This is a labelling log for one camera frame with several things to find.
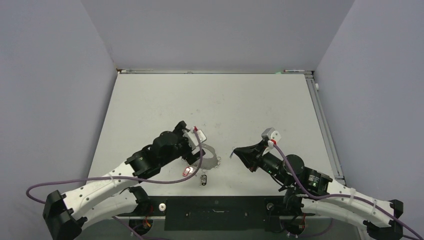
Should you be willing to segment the red key tag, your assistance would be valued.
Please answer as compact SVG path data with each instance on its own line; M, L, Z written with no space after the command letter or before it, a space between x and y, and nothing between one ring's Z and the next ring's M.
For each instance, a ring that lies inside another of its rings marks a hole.
M191 167L191 166L187 166L185 169L184 169L184 171L183 171L183 173L182 173L182 176L183 177L187 177L187 176L189 176L190 175L190 173L192 173L193 172L193 168Z

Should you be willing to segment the aluminium table edge rail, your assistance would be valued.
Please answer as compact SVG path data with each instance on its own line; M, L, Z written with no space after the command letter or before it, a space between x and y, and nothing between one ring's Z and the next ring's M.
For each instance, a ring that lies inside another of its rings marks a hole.
M304 76L321 130L325 149L327 151L334 178L342 185L346 185L346 179L342 170L339 156L337 154L331 130L319 97L319 85L316 83L313 73L313 71L308 71Z

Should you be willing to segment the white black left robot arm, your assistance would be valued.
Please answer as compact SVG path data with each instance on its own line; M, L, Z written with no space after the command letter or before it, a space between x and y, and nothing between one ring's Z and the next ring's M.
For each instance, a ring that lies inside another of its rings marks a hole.
M148 196L138 184L160 184L152 177L176 159L190 164L202 160L202 143L206 140L202 130L195 126L188 129L180 121L174 130L162 132L152 144L133 153L107 174L93 177L74 190L49 193L42 217L52 239L74 240L90 224L120 214L145 214Z

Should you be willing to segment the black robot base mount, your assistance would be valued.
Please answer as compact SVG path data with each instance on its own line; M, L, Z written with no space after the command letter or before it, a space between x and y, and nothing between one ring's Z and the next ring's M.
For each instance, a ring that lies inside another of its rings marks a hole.
M280 230L303 216L301 203L284 196L150 196L127 217L164 217L166 231Z

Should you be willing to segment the black key tag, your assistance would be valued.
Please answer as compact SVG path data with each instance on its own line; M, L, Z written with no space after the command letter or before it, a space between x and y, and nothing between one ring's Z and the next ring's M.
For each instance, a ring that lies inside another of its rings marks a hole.
M206 174L202 174L200 176L200 185L201 186L205 186L207 184L207 179L208 179L207 175Z

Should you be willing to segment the steel oval key holder plate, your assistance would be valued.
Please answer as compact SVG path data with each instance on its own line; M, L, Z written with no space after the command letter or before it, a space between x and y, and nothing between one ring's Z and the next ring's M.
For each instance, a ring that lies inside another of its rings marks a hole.
M201 146L204 151L202 163L200 164L199 159L193 163L192 166L200 167L202 170L212 170L217 168L221 163L221 157L217 155L216 149L205 143Z

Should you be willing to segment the marker pen on rail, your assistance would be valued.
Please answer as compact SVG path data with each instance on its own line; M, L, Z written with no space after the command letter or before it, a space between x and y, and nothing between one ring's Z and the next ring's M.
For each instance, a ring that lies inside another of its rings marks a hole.
M286 74L304 74L306 72L306 70L301 70L301 69L285 69L283 70L284 73Z

